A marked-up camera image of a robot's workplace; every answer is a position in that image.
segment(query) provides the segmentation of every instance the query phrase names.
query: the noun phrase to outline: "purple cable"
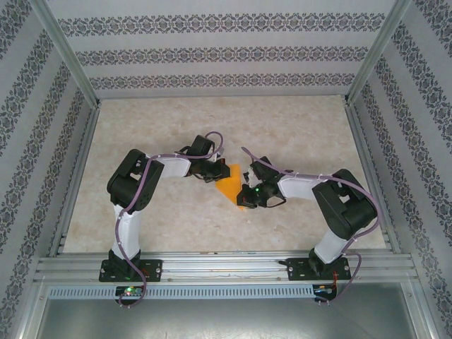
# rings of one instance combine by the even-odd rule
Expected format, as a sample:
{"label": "purple cable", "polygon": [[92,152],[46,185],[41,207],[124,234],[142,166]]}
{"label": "purple cable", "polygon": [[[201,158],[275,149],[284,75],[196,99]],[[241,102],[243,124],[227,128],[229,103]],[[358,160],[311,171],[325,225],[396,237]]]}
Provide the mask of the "purple cable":
{"label": "purple cable", "polygon": [[338,295],[338,297],[343,295],[344,292],[346,290],[348,290],[348,287],[351,285],[352,281],[355,279],[356,274],[358,273],[358,270],[361,267],[361,262],[362,262],[361,254],[359,254],[358,252],[350,252],[350,253],[346,254],[345,251],[347,251],[347,249],[350,246],[352,246],[353,242],[355,242],[358,238],[360,238],[360,237],[362,237],[362,236],[364,236],[366,234],[369,234],[370,232],[374,231],[380,225],[381,215],[382,215],[380,205],[377,203],[375,198],[368,191],[366,191],[362,187],[359,187],[356,184],[353,184],[352,182],[349,182],[348,180],[332,177],[330,175],[298,174],[298,173],[294,173],[294,172],[286,172],[283,169],[280,169],[280,168],[278,168],[276,166],[268,164],[265,161],[262,161],[261,159],[256,157],[253,153],[251,153],[246,147],[242,147],[242,150],[247,155],[249,155],[252,160],[260,162],[262,165],[265,165],[265,166],[271,168],[272,170],[278,171],[281,174],[285,174],[285,175],[288,175],[288,176],[291,176],[291,177],[304,178],[304,179],[324,179],[324,180],[332,180],[332,181],[335,181],[335,182],[340,182],[341,184],[347,185],[347,186],[351,187],[352,189],[356,189],[358,192],[364,194],[371,201],[372,205],[374,205],[375,210],[376,210],[376,221],[375,221],[375,223],[368,230],[365,230],[363,232],[354,234],[353,237],[350,238],[350,240],[347,242],[347,244],[342,249],[342,255],[351,254],[351,255],[354,255],[354,256],[358,256],[358,264],[356,266],[356,269],[355,269],[352,277],[348,280],[348,282],[347,282],[346,286],[344,287],[343,291]]}
{"label": "purple cable", "polygon": [[[145,169],[143,171],[143,175],[141,176],[141,180],[140,180],[140,184],[138,185],[138,189],[136,190],[135,196],[133,197],[132,201],[130,202],[130,204],[121,210],[121,212],[119,212],[118,218],[116,220],[116,225],[114,228],[114,234],[116,236],[116,242],[118,244],[119,250],[122,254],[122,256],[124,257],[124,260],[133,268],[133,270],[135,272],[137,272],[137,274],[140,276],[141,280],[143,281],[143,291],[141,293],[141,296],[138,300],[136,300],[133,304],[131,305],[127,305],[127,308],[131,308],[136,306],[137,304],[139,304],[143,298],[145,297],[146,294],[146,290],[147,290],[147,282],[146,282],[146,277],[144,276],[144,274],[138,269],[138,267],[136,267],[132,261],[130,260],[130,258],[126,255],[126,252],[124,251],[124,248],[122,247],[121,244],[121,240],[119,238],[119,224],[121,223],[121,219],[122,216],[129,212],[133,205],[135,205],[136,201],[138,200],[138,197],[140,196],[141,190],[143,190],[143,186],[146,180],[146,177],[148,176],[148,172],[149,172],[149,166],[151,164],[151,162],[153,160],[158,159],[159,157],[181,157],[184,159],[205,159],[207,157],[211,157],[213,155],[215,155],[216,153],[218,153],[219,150],[221,150],[221,148],[223,147],[223,135],[220,132],[217,131],[211,131],[209,133],[206,134],[206,138],[211,135],[211,134],[217,134],[220,137],[220,145],[210,154],[206,154],[206,155],[185,155],[185,154],[177,154],[177,153],[172,153],[172,154],[161,154],[161,155],[154,155],[152,157],[149,158],[148,162],[146,163]],[[122,298],[123,298],[124,294],[119,296],[119,306],[122,307]]]}

